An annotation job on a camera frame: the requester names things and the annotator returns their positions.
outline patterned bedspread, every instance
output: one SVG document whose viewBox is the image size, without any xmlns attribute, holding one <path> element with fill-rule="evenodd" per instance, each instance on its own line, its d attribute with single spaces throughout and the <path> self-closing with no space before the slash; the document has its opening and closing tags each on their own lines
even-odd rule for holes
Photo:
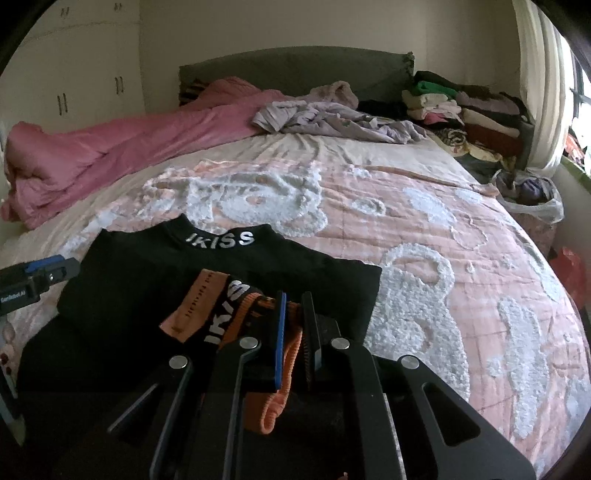
<svg viewBox="0 0 591 480">
<path fill-rule="evenodd" d="M 591 406 L 588 347 L 564 288 L 496 193 L 391 166 L 205 160 L 110 203 L 59 253 L 81 258 L 100 228 L 135 231 L 184 212 L 212 233 L 270 223 L 307 247 L 379 264 L 365 345 L 417 355 L 541 475 Z M 42 325 L 58 296 L 20 321 Z"/>
</svg>

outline silver bolt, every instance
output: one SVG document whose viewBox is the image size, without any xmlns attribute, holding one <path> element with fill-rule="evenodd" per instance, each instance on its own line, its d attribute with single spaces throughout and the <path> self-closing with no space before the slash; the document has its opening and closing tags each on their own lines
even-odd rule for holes
<svg viewBox="0 0 591 480">
<path fill-rule="evenodd" d="M 251 350 L 258 345 L 258 340 L 254 337 L 243 337 L 240 339 L 240 346 L 244 350 Z"/>
<path fill-rule="evenodd" d="M 172 357 L 168 361 L 170 368 L 174 368 L 175 370 L 180 370 L 181 368 L 185 368 L 188 363 L 189 363 L 189 360 L 184 355 L 175 355 L 174 357 Z"/>
<path fill-rule="evenodd" d="M 412 355 L 403 356 L 402 360 L 400 360 L 400 363 L 402 363 L 403 367 L 408 368 L 410 370 L 414 370 L 415 368 L 418 368 L 418 366 L 419 366 L 417 357 L 412 356 Z"/>
<path fill-rule="evenodd" d="M 347 350 L 347 348 L 349 348 L 349 345 L 351 345 L 346 338 L 342 337 L 333 338 L 330 341 L 330 344 L 332 348 L 336 348 L 337 350 Z"/>
</svg>

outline gray headboard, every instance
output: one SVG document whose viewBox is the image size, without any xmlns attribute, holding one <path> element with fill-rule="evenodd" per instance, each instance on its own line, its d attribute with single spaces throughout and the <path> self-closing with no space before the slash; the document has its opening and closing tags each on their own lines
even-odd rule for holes
<svg viewBox="0 0 591 480">
<path fill-rule="evenodd" d="M 350 47 L 282 47 L 236 53 L 179 68 L 181 88 L 195 79 L 240 77 L 260 89 L 300 96 L 345 80 L 359 100 L 400 100 L 413 83 L 414 55 Z"/>
</svg>

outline white curtain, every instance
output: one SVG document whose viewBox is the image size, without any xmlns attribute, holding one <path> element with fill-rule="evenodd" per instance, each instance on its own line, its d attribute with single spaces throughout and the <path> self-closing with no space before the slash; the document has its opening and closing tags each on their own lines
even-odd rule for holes
<svg viewBox="0 0 591 480">
<path fill-rule="evenodd" d="M 535 121 L 527 170 L 551 177 L 573 119 L 573 62 L 564 38 L 531 0 L 513 0 L 521 49 L 521 97 Z"/>
</svg>

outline pink comforter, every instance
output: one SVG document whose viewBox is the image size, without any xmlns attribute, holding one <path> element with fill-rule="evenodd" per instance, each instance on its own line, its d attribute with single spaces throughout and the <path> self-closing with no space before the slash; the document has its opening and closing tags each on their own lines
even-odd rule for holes
<svg viewBox="0 0 591 480">
<path fill-rule="evenodd" d="M 8 135 L 5 173 L 11 184 L 4 220 L 31 229 L 121 177 L 178 155 L 261 133 L 252 117 L 266 103 L 285 100 L 230 77 L 172 113 L 119 119 L 65 134 L 16 124 Z"/>
</svg>

